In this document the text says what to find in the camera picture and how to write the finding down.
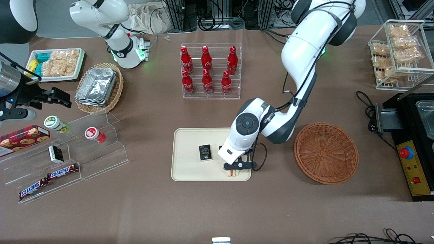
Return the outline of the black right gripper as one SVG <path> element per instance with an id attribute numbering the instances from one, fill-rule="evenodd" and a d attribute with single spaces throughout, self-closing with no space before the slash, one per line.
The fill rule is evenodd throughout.
<path id="1" fill-rule="evenodd" d="M 27 85 L 26 82 L 31 79 L 20 74 L 20 82 L 18 87 L 6 96 L 6 104 L 10 104 L 11 108 L 26 106 L 42 109 L 42 104 L 58 104 L 67 108 L 71 108 L 70 94 L 56 87 L 51 88 L 50 98 L 44 94 L 46 90 L 39 87 L 37 83 Z"/>

